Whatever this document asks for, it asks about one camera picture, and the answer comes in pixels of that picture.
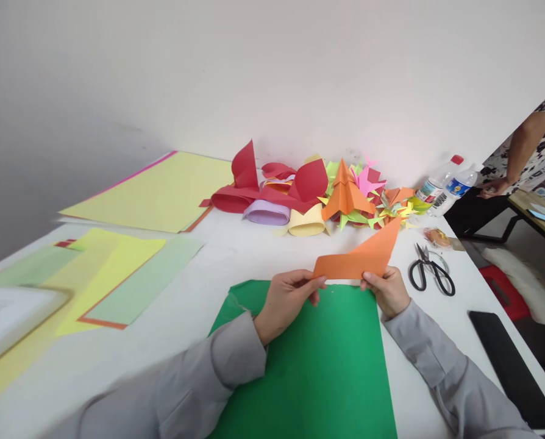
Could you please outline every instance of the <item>folded orange paper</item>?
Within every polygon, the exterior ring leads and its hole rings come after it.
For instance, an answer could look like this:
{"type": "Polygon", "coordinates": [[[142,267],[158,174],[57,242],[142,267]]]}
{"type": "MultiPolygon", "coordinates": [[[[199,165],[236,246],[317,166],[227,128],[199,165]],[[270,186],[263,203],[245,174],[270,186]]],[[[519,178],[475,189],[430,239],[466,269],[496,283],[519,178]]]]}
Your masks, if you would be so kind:
{"type": "Polygon", "coordinates": [[[392,219],[350,253],[318,257],[313,277],[361,279],[365,271],[383,276],[401,228],[401,221],[401,217],[392,219]]]}

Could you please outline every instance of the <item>bottle label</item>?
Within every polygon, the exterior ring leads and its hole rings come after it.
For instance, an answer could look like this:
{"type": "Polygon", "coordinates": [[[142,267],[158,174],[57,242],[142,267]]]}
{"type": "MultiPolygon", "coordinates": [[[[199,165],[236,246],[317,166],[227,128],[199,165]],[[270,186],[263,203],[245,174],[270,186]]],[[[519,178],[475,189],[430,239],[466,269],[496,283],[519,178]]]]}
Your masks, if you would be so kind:
{"type": "Polygon", "coordinates": [[[423,202],[432,203],[441,192],[443,192],[443,189],[438,188],[429,180],[427,180],[425,181],[421,189],[417,191],[415,196],[423,202]]]}
{"type": "Polygon", "coordinates": [[[463,183],[459,183],[456,179],[451,179],[449,183],[447,183],[447,186],[445,189],[448,190],[449,193],[452,193],[453,195],[456,195],[458,197],[462,197],[466,194],[467,191],[471,186],[466,186],[463,183]]]}

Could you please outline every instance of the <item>orange origami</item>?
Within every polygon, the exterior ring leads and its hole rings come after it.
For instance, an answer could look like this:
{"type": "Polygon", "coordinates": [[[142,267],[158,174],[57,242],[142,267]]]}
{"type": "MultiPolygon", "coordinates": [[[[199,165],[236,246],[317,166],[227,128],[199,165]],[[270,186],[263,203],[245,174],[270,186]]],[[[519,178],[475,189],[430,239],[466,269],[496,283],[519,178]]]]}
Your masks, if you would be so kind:
{"type": "Polygon", "coordinates": [[[333,193],[321,211],[321,216],[324,221],[327,221],[337,212],[349,215],[355,209],[376,213],[376,207],[360,192],[354,176],[348,170],[344,159],[341,159],[338,175],[333,182],[333,193]]]}
{"type": "Polygon", "coordinates": [[[391,219],[386,226],[350,253],[319,256],[315,262],[313,277],[361,279],[365,271],[384,276],[401,221],[401,217],[391,219]]]}

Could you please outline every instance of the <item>gray jacket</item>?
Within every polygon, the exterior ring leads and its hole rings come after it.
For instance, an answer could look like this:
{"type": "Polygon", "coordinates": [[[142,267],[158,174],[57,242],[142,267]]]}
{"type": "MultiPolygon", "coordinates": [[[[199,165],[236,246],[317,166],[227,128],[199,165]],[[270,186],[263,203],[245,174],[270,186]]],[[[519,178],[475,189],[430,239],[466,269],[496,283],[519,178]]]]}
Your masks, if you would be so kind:
{"type": "MultiPolygon", "coordinates": [[[[538,438],[506,396],[413,301],[386,329],[464,438],[538,438]]],[[[45,438],[204,438],[233,390],[265,373],[248,312],[197,346],[100,394],[45,438]]]]}

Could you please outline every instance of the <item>scissors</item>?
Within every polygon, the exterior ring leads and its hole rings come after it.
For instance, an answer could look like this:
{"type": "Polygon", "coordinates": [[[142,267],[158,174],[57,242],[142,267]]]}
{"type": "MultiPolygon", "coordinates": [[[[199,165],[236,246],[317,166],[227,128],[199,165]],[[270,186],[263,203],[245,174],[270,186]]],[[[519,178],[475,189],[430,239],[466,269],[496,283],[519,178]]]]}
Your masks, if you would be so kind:
{"type": "Polygon", "coordinates": [[[425,250],[423,251],[419,244],[417,244],[417,248],[419,249],[419,259],[413,262],[411,265],[411,268],[409,269],[409,279],[411,281],[411,284],[415,287],[418,291],[425,291],[427,288],[427,280],[425,279],[425,266],[431,267],[431,270],[433,273],[435,273],[435,279],[437,280],[437,283],[439,284],[439,287],[441,288],[441,291],[447,296],[453,296],[455,295],[455,285],[454,281],[451,280],[451,277],[449,277],[447,271],[442,269],[439,265],[437,265],[435,262],[429,260],[429,251],[427,250],[427,246],[425,246],[425,250]],[[417,285],[415,282],[415,278],[413,277],[413,272],[415,271],[415,267],[419,266],[419,275],[421,276],[421,285],[417,285]],[[451,291],[447,289],[447,285],[442,280],[442,277],[445,277],[447,281],[449,282],[449,285],[451,286],[451,291]]]}

